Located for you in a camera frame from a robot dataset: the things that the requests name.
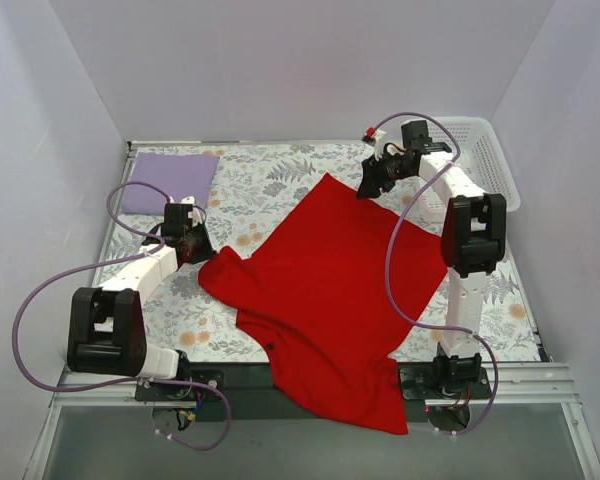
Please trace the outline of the white plastic basket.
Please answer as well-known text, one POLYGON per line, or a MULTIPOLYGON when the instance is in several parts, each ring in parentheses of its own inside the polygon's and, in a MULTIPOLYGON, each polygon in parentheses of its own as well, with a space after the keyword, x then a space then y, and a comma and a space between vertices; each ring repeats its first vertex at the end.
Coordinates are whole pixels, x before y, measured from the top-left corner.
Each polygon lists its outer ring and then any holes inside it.
MULTIPOLYGON (((479 187, 488 193, 500 193, 507 202, 507 212, 520 208, 520 196, 511 175, 504 152, 490 122, 480 117, 438 117, 438 121, 453 135, 461 148, 456 164, 479 187)), ((429 136, 435 142, 445 142, 453 147, 448 135, 440 127, 427 120, 429 136)), ((441 223, 444 220, 443 203, 428 189, 417 202, 425 221, 441 223)))

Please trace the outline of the red t shirt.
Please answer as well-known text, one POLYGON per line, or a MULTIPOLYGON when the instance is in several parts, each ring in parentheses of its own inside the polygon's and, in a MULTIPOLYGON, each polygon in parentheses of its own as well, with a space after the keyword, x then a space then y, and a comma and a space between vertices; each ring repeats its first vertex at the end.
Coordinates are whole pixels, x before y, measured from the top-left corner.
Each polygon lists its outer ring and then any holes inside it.
POLYGON ((325 176, 250 257, 225 247, 198 282, 269 362, 371 368, 393 359, 446 272, 436 235, 325 176))

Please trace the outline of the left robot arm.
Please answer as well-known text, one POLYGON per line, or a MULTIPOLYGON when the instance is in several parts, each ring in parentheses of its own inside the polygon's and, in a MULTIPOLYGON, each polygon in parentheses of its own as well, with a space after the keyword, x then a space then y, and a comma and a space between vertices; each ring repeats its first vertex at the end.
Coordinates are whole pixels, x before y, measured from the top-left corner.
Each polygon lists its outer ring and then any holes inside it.
POLYGON ((183 265, 216 254, 205 219, 193 197, 166 204, 163 222, 142 243, 139 259, 97 287, 74 293, 67 351, 70 370, 158 379, 160 390, 173 400, 191 392, 193 377, 178 366, 180 354, 148 342, 143 304, 183 265))

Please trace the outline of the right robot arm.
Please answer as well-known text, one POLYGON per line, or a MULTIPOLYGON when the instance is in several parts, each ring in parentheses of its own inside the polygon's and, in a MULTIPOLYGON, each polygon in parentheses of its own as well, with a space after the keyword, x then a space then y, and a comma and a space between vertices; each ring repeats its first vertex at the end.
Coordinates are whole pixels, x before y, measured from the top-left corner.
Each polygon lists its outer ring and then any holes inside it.
POLYGON ((507 201, 486 192, 458 166, 461 148, 453 135, 432 139, 433 118, 412 112, 406 116, 401 144, 387 140, 379 125, 364 133, 363 142, 374 152, 362 163, 356 193, 360 199, 376 199, 397 181, 418 178, 423 182, 418 196, 433 189, 446 205, 441 254, 448 268, 447 318, 439 328, 442 338, 433 361, 401 370, 401 387, 413 399, 467 399, 473 391, 487 397, 493 389, 481 354, 490 348, 479 330, 484 289, 506 250, 507 201))

